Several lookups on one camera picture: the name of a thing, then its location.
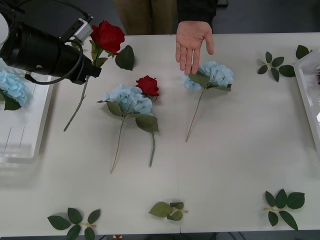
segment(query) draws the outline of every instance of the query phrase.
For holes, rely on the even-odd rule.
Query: table surface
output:
[[[78,208],[84,217],[101,209],[99,234],[262,231],[290,229],[268,221],[264,192],[305,193],[292,211],[299,229],[320,226],[320,159],[295,78],[258,75],[265,52],[294,64],[299,44],[315,49],[319,33],[214,35],[215,53],[203,46],[201,62],[215,60],[234,72],[231,92],[208,90],[201,100],[188,143],[185,137],[199,92],[181,83],[175,36],[127,36],[136,57],[133,71],[114,59],[91,78],[86,98],[67,132],[82,86],[55,86],[39,157],[0,163],[2,236],[65,235],[47,217]],[[90,44],[85,45],[90,55]],[[109,174],[121,121],[98,104],[118,84],[134,86],[149,75],[160,97],[153,113],[160,133],[152,168],[151,135],[134,121],[124,125],[118,164]],[[148,214],[158,201],[183,201],[180,222]]]

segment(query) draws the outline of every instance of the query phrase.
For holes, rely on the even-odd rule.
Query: white container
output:
[[[8,67],[2,59],[0,70],[14,73],[24,80],[25,71]],[[32,76],[41,82],[52,80],[51,76]],[[29,89],[29,98],[24,107],[16,111],[4,111],[5,105],[0,103],[0,158],[31,159],[39,153],[53,86],[24,81]]]
[[[306,115],[320,155],[320,49],[301,58],[294,66],[296,79],[300,88]]]

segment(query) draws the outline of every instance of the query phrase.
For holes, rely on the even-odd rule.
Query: floor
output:
[[[112,0],[69,0],[90,15],[93,24],[107,20],[123,29]],[[61,36],[80,15],[56,2],[34,0],[24,6],[24,21],[35,28]],[[229,0],[213,20],[215,34],[306,33],[320,32],[320,0]],[[246,240],[320,240],[319,231],[261,231],[243,232]],[[236,240],[241,236],[234,233]],[[12,237],[4,240],[64,240],[65,236]],[[212,233],[126,235],[126,240],[213,240]],[[228,233],[219,233],[217,240],[234,240]]]

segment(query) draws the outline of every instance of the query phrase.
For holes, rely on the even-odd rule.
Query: hand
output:
[[[206,50],[214,54],[212,29],[205,21],[182,21],[176,31],[175,59],[180,63],[180,70],[190,74],[192,59],[192,73],[196,74],[199,68],[200,49],[205,40]]]

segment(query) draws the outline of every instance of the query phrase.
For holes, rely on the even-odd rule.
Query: light blue hydrangea flower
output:
[[[227,87],[228,84],[232,84],[234,81],[234,73],[223,64],[219,64],[216,61],[209,61],[199,66],[199,72],[210,77],[212,85],[219,85]],[[200,84],[191,81],[191,79],[184,75],[182,82],[187,89],[199,91],[202,89]]]
[[[27,102],[28,87],[13,73],[0,71],[0,89],[16,100],[21,107]]]
[[[110,93],[106,93],[102,101],[118,103],[121,109],[131,114],[151,115],[152,101],[142,95],[142,90],[136,86],[118,85]]]

